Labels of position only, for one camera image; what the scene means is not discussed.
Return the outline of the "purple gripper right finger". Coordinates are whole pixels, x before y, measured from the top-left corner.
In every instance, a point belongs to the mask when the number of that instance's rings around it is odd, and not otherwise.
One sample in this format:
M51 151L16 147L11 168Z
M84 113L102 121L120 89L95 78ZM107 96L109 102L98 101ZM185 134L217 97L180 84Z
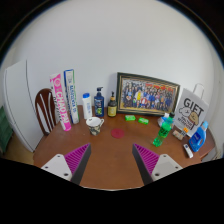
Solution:
M182 169L168 154L158 155L138 144L133 145L132 154L145 185Z

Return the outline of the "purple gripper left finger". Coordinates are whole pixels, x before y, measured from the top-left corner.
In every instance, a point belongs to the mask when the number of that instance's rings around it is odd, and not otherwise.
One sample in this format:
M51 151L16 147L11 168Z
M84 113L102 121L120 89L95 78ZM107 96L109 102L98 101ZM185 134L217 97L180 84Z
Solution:
M56 154L42 169L79 185L90 155L91 144L88 143L66 155Z

